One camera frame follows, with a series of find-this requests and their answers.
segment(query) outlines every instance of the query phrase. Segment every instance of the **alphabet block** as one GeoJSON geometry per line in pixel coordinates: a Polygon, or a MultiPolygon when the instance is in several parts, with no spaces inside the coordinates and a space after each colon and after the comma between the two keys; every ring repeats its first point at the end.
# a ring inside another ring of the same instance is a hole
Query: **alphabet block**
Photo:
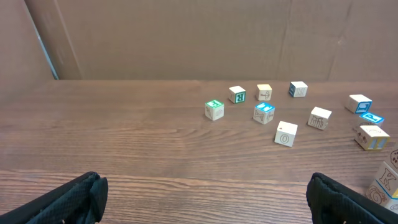
{"type": "Polygon", "coordinates": [[[372,105],[372,100],[364,95],[350,95],[346,103],[346,108],[355,114],[368,112],[372,105]]]}
{"type": "Polygon", "coordinates": [[[390,140],[390,136],[379,126],[362,125],[354,139],[365,150],[382,150],[390,140]]]}
{"type": "Polygon", "coordinates": [[[365,196],[384,208],[398,213],[398,198],[390,197],[376,180],[372,182],[371,186],[366,191],[365,196]]]}
{"type": "Polygon", "coordinates": [[[331,111],[314,107],[308,120],[308,125],[324,130],[328,126],[330,115],[331,111]]]}
{"type": "Polygon", "coordinates": [[[268,103],[260,103],[254,108],[253,119],[261,124],[266,124],[274,119],[274,113],[275,106],[268,103]]]}
{"type": "Polygon", "coordinates": [[[233,103],[243,103],[246,100],[246,90],[240,86],[229,88],[229,99],[233,103]]]}
{"type": "Polygon", "coordinates": [[[257,99],[258,100],[271,100],[272,88],[268,84],[257,85],[257,99]]]}
{"type": "Polygon", "coordinates": [[[296,124],[290,124],[288,122],[280,121],[278,129],[276,131],[275,143],[292,147],[294,138],[296,137],[296,132],[296,124]]]}
{"type": "Polygon", "coordinates": [[[224,116],[224,103],[218,100],[211,100],[205,103],[205,115],[215,121],[224,116]]]}
{"type": "Polygon", "coordinates": [[[398,174],[383,162],[366,196],[373,202],[398,213],[398,174]]]}
{"type": "Polygon", "coordinates": [[[361,114],[358,117],[358,120],[356,122],[356,126],[354,127],[354,130],[358,132],[359,127],[362,125],[376,125],[381,128],[381,125],[384,122],[384,118],[382,116],[372,114],[370,112],[366,112],[361,114]]]}
{"type": "Polygon", "coordinates": [[[304,82],[291,82],[289,94],[293,97],[304,97],[307,94],[308,86],[304,82]]]}

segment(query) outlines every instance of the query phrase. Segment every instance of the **blue block face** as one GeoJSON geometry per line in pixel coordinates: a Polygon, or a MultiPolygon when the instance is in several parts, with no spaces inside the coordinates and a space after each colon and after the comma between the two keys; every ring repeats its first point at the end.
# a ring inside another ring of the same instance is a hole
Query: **blue block face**
{"type": "Polygon", "coordinates": [[[289,87],[289,94],[290,94],[291,96],[294,96],[295,90],[296,90],[296,86],[294,86],[293,84],[290,84],[290,87],[289,87]]]}
{"type": "Polygon", "coordinates": [[[371,121],[371,122],[373,122],[375,124],[379,124],[379,123],[384,121],[384,118],[382,116],[379,116],[379,115],[376,115],[376,114],[372,114],[372,113],[369,113],[369,112],[362,114],[360,117],[365,119],[365,120],[371,121]]]}
{"type": "Polygon", "coordinates": [[[246,92],[241,92],[241,93],[237,93],[235,94],[235,103],[242,103],[244,102],[246,99],[246,92]]]}
{"type": "Polygon", "coordinates": [[[368,110],[370,109],[371,105],[372,105],[372,101],[370,101],[370,102],[360,102],[360,103],[358,103],[358,107],[356,108],[355,113],[358,114],[358,113],[368,112],[368,110]]]}
{"type": "Polygon", "coordinates": [[[275,109],[275,106],[272,106],[268,103],[260,103],[259,105],[256,106],[256,108],[264,112],[270,112],[273,109],[275,109]]]}

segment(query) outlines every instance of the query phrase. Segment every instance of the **wood grain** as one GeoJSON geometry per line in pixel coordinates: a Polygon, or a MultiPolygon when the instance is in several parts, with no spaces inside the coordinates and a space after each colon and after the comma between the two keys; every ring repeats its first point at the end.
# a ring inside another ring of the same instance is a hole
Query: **wood grain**
{"type": "Polygon", "coordinates": [[[398,135],[398,83],[54,81],[0,108],[0,213],[93,170],[109,178],[105,223],[308,223],[312,173],[360,193],[398,135]],[[252,119],[256,85],[269,83],[274,120],[252,119]],[[228,101],[241,85],[245,103],[228,101]],[[392,141],[382,152],[353,140],[350,94],[374,100],[392,141]],[[203,104],[225,103],[215,122],[203,104]],[[321,131],[306,125],[314,106],[332,110],[321,131]],[[292,148],[273,142],[279,121],[298,125],[292,148]]]}

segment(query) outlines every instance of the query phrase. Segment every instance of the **cardboard wall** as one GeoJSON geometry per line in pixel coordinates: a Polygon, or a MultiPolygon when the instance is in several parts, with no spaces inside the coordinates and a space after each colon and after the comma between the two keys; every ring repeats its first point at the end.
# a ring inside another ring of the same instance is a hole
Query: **cardboard wall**
{"type": "Polygon", "coordinates": [[[0,0],[0,106],[53,79],[23,0],[0,0]]]}
{"type": "Polygon", "coordinates": [[[26,1],[65,79],[398,80],[396,0],[26,1]]]}

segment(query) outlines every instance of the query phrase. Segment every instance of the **white block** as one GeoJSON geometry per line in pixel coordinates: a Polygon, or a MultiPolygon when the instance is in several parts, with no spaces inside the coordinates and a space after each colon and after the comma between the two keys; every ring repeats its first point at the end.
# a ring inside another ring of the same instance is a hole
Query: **white block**
{"type": "Polygon", "coordinates": [[[328,126],[330,115],[331,111],[314,107],[314,109],[311,111],[308,125],[324,130],[328,126]]]}
{"type": "Polygon", "coordinates": [[[388,196],[398,198],[398,174],[386,162],[382,162],[374,178],[388,196]]]}
{"type": "Polygon", "coordinates": [[[266,124],[274,119],[274,113],[275,106],[272,106],[268,103],[260,103],[254,107],[253,119],[261,124],[266,124]]]}
{"type": "Polygon", "coordinates": [[[354,130],[358,132],[359,127],[362,125],[376,125],[381,128],[383,122],[384,118],[382,116],[366,112],[358,116],[354,130]]]}
{"type": "Polygon", "coordinates": [[[290,124],[288,122],[283,122],[283,121],[279,122],[275,136],[275,143],[292,147],[294,142],[294,137],[296,137],[296,132],[297,132],[296,124],[290,124]]]}
{"type": "Polygon", "coordinates": [[[271,100],[272,88],[268,84],[257,85],[257,99],[258,100],[271,100]]]}
{"type": "Polygon", "coordinates": [[[371,186],[366,191],[365,196],[384,208],[398,213],[398,198],[388,195],[383,190],[377,179],[372,182],[371,186]]]}
{"type": "Polygon", "coordinates": [[[240,86],[229,88],[229,100],[232,103],[243,103],[246,100],[246,90],[240,86]]]}
{"type": "Polygon", "coordinates": [[[304,97],[307,94],[308,86],[304,82],[291,82],[289,94],[293,97],[304,97]]]}
{"type": "Polygon", "coordinates": [[[382,150],[390,136],[376,125],[362,125],[355,135],[355,141],[365,150],[382,150]]]}
{"type": "Polygon", "coordinates": [[[350,95],[345,106],[351,112],[360,114],[368,112],[372,105],[372,100],[364,95],[350,95]]]}
{"type": "Polygon", "coordinates": [[[224,103],[218,100],[211,100],[205,103],[205,115],[215,121],[224,116],[224,103]]]}

